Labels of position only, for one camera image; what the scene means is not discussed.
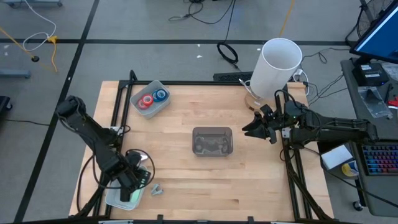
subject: monitor screen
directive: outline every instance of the monitor screen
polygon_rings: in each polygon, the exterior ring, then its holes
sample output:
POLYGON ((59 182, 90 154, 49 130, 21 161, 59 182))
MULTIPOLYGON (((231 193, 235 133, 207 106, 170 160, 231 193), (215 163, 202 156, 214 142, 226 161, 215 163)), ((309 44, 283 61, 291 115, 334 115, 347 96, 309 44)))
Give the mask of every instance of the monitor screen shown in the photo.
POLYGON ((398 1, 360 38, 351 53, 398 63, 398 1))

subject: tape roll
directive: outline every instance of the tape roll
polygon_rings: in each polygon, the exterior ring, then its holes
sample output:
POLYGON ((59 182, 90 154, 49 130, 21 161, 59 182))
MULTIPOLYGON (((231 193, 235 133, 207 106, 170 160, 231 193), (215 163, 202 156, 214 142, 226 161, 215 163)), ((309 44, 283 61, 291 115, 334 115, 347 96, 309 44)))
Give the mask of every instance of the tape roll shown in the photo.
POLYGON ((157 93, 157 90, 154 91, 154 92, 152 93, 152 97, 153 97, 153 99, 154 99, 154 102, 160 102, 161 100, 158 100, 158 99, 157 99, 156 93, 157 93))
POLYGON ((156 98, 160 101, 165 100, 167 97, 167 92, 165 90, 157 90, 156 91, 156 98))
POLYGON ((144 102, 143 102, 142 99, 140 99, 140 100, 137 102, 137 106, 138 106, 138 108, 140 108, 140 109, 142 109, 142 110, 148 109, 148 106, 146 106, 146 105, 144 104, 144 102))
POLYGON ((144 103, 145 106, 150 106, 154 103, 154 98, 150 94, 145 94, 142 97, 142 102, 144 103))

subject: wooden tabletop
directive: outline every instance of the wooden tabletop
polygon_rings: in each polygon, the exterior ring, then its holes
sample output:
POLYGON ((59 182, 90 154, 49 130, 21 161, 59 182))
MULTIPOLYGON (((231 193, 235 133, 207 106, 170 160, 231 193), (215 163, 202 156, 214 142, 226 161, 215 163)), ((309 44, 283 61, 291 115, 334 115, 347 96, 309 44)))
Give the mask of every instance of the wooden tabletop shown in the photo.
MULTIPOLYGON (((111 123, 117 87, 118 82, 102 84, 94 119, 103 127, 111 123)), ((134 85, 132 94, 143 87, 134 85)), ((131 131, 125 134, 122 153, 133 148, 147 151, 154 160, 156 175, 135 210, 113 208, 111 218, 154 220, 163 214, 165 220, 240 221, 253 216, 255 221, 294 221, 285 163, 279 159, 280 134, 277 134, 278 142, 271 144, 246 137, 241 131, 254 117, 243 100, 246 90, 241 86, 203 85, 169 85, 167 88, 171 104, 152 119, 146 120, 132 106, 129 108, 127 125, 131 131), (194 155, 192 130, 199 126, 230 127, 233 153, 228 157, 194 155), (161 185, 163 195, 150 195, 154 184, 161 185)), ((289 83, 288 88, 297 101, 307 103, 301 83, 289 83)), ((269 104, 275 109, 274 100, 269 104)), ((318 150, 314 142, 307 147, 318 150)), ((87 147, 82 166, 91 155, 87 147)), ((332 217, 319 158, 306 151, 301 155, 307 189, 332 217)), ((144 165, 152 170, 149 161, 144 165)), ((81 206, 96 188, 90 163, 82 178, 81 206)), ((76 193, 70 209, 70 214, 75 213, 76 193)))

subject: white cup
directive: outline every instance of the white cup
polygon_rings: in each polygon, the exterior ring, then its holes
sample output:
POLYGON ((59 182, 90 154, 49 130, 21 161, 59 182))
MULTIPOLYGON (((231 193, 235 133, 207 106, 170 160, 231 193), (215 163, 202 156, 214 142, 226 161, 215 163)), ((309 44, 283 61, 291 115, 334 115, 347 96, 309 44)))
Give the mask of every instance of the white cup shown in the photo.
POLYGON ((285 86, 302 60, 300 47, 285 38, 275 38, 264 44, 250 79, 255 96, 271 99, 276 90, 285 86))

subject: blue tape roll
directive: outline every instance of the blue tape roll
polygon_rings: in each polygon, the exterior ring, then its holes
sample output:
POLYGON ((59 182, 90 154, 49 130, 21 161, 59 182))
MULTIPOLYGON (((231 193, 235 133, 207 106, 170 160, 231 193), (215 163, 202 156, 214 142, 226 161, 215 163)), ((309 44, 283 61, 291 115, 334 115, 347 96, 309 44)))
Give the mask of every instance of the blue tape roll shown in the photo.
POLYGON ((167 92, 165 90, 157 90, 156 91, 156 99, 159 101, 164 101, 167 98, 167 92))
POLYGON ((155 90, 155 92, 152 93, 152 97, 154 98, 154 102, 160 102, 161 100, 157 99, 157 92, 158 90, 155 90))

